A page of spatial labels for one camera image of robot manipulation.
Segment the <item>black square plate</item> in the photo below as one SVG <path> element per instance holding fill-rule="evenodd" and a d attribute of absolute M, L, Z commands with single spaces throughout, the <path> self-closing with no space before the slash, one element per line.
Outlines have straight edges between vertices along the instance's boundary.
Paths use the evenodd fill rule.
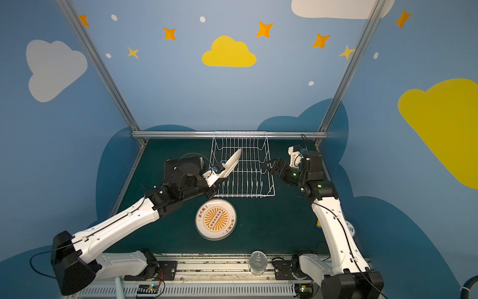
<path fill-rule="evenodd" d="M 204 159 L 200 156 L 168 159 L 164 163 L 164 180 L 171 179 L 176 170 L 179 170 L 182 174 L 202 174 L 204 169 Z"/>

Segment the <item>white round plate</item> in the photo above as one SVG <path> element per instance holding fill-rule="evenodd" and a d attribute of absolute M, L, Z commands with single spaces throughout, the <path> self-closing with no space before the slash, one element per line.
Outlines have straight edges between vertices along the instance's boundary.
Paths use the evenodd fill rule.
<path fill-rule="evenodd" d="M 241 154 L 242 149 L 240 148 L 225 163 L 221 163 L 220 166 L 217 167 L 219 178 L 227 178 L 229 176 L 239 163 Z"/>
<path fill-rule="evenodd" d="M 224 199 L 213 199 L 204 203 L 195 216 L 198 233 L 207 240 L 218 241 L 228 237 L 237 225 L 237 212 Z"/>

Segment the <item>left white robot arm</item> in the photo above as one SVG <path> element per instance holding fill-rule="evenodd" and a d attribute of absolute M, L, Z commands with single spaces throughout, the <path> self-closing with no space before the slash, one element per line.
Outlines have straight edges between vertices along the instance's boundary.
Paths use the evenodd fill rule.
<path fill-rule="evenodd" d="M 162 184 L 95 227 L 57 234 L 52 241 L 51 265 L 61 294 L 72 295 L 93 282 L 103 269 L 97 257 L 119 240 L 179 209 L 186 200 L 203 194 L 213 197 L 228 176 L 227 167 L 215 164 L 205 171 L 199 162 L 195 156 L 175 167 Z"/>

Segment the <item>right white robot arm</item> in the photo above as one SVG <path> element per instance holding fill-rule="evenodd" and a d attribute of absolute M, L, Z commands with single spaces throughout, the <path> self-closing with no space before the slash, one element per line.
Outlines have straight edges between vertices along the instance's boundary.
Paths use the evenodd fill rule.
<path fill-rule="evenodd" d="M 266 162 L 270 174 L 300 188 L 320 222 L 331 257 L 330 263 L 314 254 L 299 255 L 299 271 L 312 278 L 324 299 L 379 299 L 384 281 L 371 269 L 358 249 L 342 211 L 333 183 L 326 179 L 321 153 L 291 150 L 290 161 Z"/>

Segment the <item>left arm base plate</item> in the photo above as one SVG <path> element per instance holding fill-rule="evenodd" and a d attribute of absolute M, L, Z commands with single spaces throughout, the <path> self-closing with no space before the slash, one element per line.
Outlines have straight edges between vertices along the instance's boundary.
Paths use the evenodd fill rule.
<path fill-rule="evenodd" d="M 138 275 L 125 275 L 125 281 L 164 280 L 173 281 L 178 267 L 177 261 L 149 262 Z"/>

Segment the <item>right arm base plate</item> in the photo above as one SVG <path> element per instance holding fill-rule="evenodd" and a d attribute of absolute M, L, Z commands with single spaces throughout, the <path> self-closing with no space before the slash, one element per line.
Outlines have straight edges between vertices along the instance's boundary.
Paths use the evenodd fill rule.
<path fill-rule="evenodd" d="M 274 268 L 276 280 L 315 280 L 322 281 L 327 269 L 323 265 L 317 265 L 317 260 L 311 260 L 311 256 L 307 255 L 303 261 L 305 262 L 306 272 L 301 268 L 301 256 L 294 255 L 290 260 L 276 257 L 271 260 Z"/>

